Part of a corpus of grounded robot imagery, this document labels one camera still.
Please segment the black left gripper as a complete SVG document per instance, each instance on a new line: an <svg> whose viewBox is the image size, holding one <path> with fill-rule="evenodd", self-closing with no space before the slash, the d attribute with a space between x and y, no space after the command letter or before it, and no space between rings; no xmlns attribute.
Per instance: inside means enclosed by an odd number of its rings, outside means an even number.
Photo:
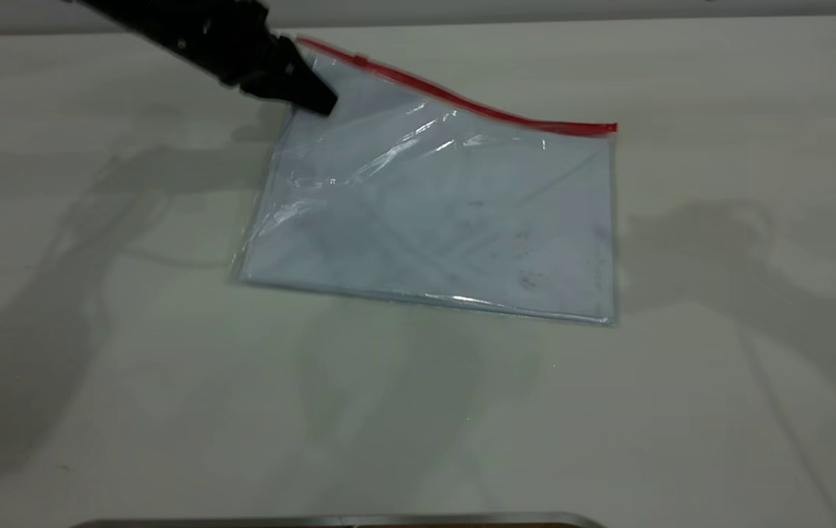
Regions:
<svg viewBox="0 0 836 528"><path fill-rule="evenodd" d="M337 106L337 93L283 34L217 29L214 77L257 99L286 101L320 116Z"/></svg>

